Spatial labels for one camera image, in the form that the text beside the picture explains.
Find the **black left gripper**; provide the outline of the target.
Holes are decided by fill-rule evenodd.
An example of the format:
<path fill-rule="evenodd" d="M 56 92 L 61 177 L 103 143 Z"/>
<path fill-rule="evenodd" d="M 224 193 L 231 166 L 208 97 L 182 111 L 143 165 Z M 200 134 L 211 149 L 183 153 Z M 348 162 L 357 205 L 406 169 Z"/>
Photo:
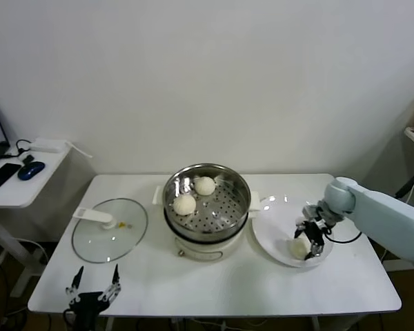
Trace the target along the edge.
<path fill-rule="evenodd" d="M 74 331 L 96 330 L 97 318 L 106 309 L 106 302 L 113 302 L 121 292 L 118 265 L 112 276 L 112 283 L 104 292 L 87 292 L 79 294 L 84 266 L 73 277 L 72 284 L 66 288 L 70 309 L 75 315 L 72 329 Z"/>

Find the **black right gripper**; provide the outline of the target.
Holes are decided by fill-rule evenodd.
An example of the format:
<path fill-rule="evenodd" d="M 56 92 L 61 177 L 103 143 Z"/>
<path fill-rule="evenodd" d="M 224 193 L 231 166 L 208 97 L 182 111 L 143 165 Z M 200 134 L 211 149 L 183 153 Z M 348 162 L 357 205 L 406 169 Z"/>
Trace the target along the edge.
<path fill-rule="evenodd" d="M 318 201 L 315 205 L 306 205 L 302 209 L 304 215 L 304 223 L 296 225 L 295 238 L 303 232 L 309 241 L 323 241 L 324 238 L 329 238 L 332 233 L 332 226 L 328 225 L 324 216 L 330 215 L 328 205 L 326 202 Z M 312 242 L 310 251 L 305 256 L 305 259 L 312 259 L 319 257 L 323 252 L 324 246 Z"/>

